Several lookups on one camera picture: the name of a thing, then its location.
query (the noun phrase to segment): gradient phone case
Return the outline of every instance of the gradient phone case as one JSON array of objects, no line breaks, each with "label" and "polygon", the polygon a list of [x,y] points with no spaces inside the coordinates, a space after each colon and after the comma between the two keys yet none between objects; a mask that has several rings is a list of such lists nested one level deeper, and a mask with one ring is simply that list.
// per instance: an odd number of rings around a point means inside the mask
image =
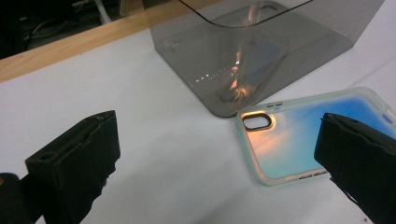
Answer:
[{"label": "gradient phone case", "polygon": [[236,116],[237,128],[263,184],[326,173],[314,158],[324,113],[357,119],[396,137],[396,114],[375,92],[362,87],[243,108]]}]

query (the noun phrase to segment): white tabletop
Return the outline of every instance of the white tabletop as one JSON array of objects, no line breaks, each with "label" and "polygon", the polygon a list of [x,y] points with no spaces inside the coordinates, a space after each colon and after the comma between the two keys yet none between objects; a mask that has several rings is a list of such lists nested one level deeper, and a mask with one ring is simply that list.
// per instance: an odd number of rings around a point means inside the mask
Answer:
[{"label": "white tabletop", "polygon": [[[395,12],[386,1],[353,49],[263,102],[364,86],[396,108]],[[329,175],[260,184],[234,119],[201,104],[149,30],[0,83],[0,171],[24,177],[26,158],[112,109],[121,158],[83,223],[366,223]]]}]

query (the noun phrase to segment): white table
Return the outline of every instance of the white table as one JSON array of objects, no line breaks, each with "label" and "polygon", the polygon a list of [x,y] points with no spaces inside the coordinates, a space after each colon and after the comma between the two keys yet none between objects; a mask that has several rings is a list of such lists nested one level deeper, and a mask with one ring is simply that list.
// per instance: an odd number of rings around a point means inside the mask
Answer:
[{"label": "white table", "polygon": [[[386,1],[353,49],[263,102],[365,86],[396,108],[395,12]],[[0,83],[0,171],[22,178],[26,158],[111,109],[121,158],[83,223],[366,223],[329,175],[261,185],[234,119],[208,112],[149,30]]]}]

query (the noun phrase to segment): transparent plastic box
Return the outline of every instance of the transparent plastic box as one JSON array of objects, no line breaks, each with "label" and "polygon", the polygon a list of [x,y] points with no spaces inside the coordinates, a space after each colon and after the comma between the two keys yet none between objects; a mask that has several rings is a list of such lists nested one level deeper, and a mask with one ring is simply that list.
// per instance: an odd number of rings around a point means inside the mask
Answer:
[{"label": "transparent plastic box", "polygon": [[383,2],[174,0],[146,13],[158,53],[232,117],[351,49]]}]

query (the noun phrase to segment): white cable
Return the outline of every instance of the white cable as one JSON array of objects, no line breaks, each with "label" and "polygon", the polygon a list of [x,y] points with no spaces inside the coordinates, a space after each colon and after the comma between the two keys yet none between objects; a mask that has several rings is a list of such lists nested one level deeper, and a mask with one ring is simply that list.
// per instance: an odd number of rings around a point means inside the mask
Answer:
[{"label": "white cable", "polygon": [[108,17],[105,7],[103,6],[102,0],[95,0],[95,3],[98,6],[99,13],[100,13],[100,16],[102,19],[102,23],[105,24],[105,23],[111,22],[111,19],[110,19],[110,17]]}]

